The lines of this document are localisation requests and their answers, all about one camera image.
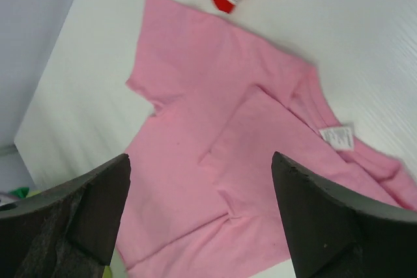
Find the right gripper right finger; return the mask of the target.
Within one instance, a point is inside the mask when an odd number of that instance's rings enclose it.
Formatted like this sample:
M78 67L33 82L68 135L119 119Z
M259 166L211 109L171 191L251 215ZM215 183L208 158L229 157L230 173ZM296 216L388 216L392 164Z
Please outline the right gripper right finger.
M416 276L416 212L363 196L279 152L271 169L297 277Z

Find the pink t shirt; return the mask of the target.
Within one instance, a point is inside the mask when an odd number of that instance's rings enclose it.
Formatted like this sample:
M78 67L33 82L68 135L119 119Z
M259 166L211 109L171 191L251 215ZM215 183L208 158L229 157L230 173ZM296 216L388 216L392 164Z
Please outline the pink t shirt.
M129 277L250 277L289 259L272 181L281 152L346 188L416 209L401 162L344 135L314 66L173 0L145 0L127 85L154 113L126 149L117 248Z

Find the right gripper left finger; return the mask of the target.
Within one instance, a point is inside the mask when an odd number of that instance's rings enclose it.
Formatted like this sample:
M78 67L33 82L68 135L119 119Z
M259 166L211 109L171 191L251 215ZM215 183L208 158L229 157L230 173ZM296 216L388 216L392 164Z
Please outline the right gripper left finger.
M2 277L102 277L130 187L121 154L92 171L1 206Z

